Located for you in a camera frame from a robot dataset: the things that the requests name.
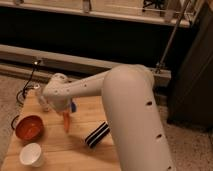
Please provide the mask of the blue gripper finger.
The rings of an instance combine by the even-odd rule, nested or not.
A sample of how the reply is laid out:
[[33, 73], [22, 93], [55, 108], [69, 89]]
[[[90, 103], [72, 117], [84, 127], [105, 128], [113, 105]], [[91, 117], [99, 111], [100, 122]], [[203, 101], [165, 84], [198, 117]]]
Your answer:
[[72, 113], [77, 111], [77, 107], [76, 107], [76, 104], [74, 102], [71, 102], [71, 111], [72, 111]]

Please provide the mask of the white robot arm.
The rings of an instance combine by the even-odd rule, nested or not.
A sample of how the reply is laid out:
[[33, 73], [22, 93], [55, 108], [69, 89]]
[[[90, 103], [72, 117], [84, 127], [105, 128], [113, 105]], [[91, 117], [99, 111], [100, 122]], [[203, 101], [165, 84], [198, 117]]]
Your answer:
[[154, 98], [153, 73], [143, 65], [119, 65], [68, 82], [52, 76], [44, 97], [58, 113], [76, 97], [100, 95], [122, 171], [176, 171]]

